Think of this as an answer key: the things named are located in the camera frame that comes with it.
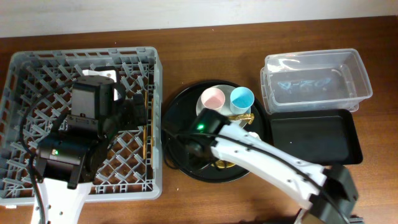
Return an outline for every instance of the white wall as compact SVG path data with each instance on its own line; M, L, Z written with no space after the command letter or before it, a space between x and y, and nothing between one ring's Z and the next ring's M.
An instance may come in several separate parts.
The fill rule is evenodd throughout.
M397 0L0 0L0 37L396 14Z

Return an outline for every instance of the green light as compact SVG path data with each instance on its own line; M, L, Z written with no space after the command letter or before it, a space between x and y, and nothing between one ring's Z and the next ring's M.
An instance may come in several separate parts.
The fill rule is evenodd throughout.
M203 128L205 128L204 124L199 124L197 127L197 130L203 130Z

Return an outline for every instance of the table surface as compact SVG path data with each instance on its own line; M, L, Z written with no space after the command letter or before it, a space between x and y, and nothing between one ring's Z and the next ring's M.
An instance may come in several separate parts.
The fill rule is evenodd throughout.
M373 96L353 113L364 161L348 166L359 191L354 213L369 223L397 223L398 20L370 17L188 29L0 39L0 85L11 55L25 50L153 46L163 72L164 105L200 80L248 86L261 99L260 69L267 55L308 50L358 50ZM299 207L253 174L207 184L164 166L157 200L87 203L79 223L237 223L294 215ZM0 220L29 223L32 207L0 208Z

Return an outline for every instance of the white plate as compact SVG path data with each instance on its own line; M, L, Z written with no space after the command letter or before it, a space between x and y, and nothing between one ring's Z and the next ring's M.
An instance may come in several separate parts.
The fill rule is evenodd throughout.
M234 115L234 114L232 114L231 109L229 108L229 104L230 104L230 102L231 102L229 96L231 96L232 91L233 91L236 87L233 87L233 86L230 86L230 85L215 85L215 86L212 86L212 87L215 87L215 88L220 89L220 90L224 93L224 95L225 95L225 104L224 104L224 106L222 107L222 109L221 109L221 111L220 111L220 114L222 114L222 115L224 115L224 116L231 116L231 115ZM204 106L203 106L203 103L201 103L201 100L200 100L200 97L199 97L198 102L197 102L197 115L199 115L200 112L201 112L203 109L204 109ZM250 113L250 112L251 112L251 109L249 108L249 109L246 111L246 113ZM244 121L244 120L241 120L241 121L232 121L232 122L239 124L240 127L242 127L242 128L245 127L245 125L248 123L247 121Z

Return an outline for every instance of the plastic crate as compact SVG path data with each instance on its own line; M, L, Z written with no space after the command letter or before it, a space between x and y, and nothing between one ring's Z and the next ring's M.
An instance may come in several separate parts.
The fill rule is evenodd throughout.
M86 201L155 199L162 193L162 64L155 48L18 52L11 57L0 102L0 205L34 203L27 171L29 156L18 141L17 130L24 111L40 94L82 76L84 69L100 66L115 66L119 70L128 98L147 93L149 122L146 132L143 127L119 132ZM70 89L63 90L42 101L27 119L24 137L33 151L60 112L71 107Z

